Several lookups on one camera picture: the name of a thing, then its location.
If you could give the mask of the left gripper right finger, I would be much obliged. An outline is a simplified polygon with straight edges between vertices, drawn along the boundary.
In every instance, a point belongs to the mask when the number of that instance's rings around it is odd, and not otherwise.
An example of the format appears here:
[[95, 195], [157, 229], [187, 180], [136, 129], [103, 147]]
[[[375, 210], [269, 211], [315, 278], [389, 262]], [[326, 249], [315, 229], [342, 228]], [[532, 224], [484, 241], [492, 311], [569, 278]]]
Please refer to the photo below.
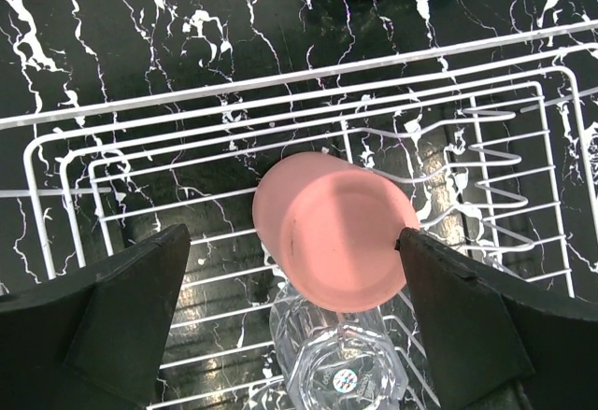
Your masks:
[[406, 273], [443, 409], [594, 409], [597, 306], [402, 230]]

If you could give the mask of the pink plastic cup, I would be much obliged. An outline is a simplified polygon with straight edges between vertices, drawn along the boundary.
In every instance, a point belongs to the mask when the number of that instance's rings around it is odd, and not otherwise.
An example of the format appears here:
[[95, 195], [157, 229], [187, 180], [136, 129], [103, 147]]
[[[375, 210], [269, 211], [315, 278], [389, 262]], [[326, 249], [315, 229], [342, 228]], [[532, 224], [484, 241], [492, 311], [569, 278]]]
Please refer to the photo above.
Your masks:
[[275, 163], [252, 202], [263, 246], [298, 292], [327, 310], [380, 306], [406, 286], [396, 242], [420, 222], [387, 178], [321, 152]]

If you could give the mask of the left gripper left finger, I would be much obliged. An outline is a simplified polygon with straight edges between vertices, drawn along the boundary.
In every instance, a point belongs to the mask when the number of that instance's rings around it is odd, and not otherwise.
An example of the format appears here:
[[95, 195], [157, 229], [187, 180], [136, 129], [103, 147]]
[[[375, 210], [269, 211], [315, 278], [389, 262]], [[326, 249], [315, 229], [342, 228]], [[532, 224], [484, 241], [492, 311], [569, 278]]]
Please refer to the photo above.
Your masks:
[[4, 409], [144, 409], [151, 401], [191, 246], [172, 225], [1, 297]]

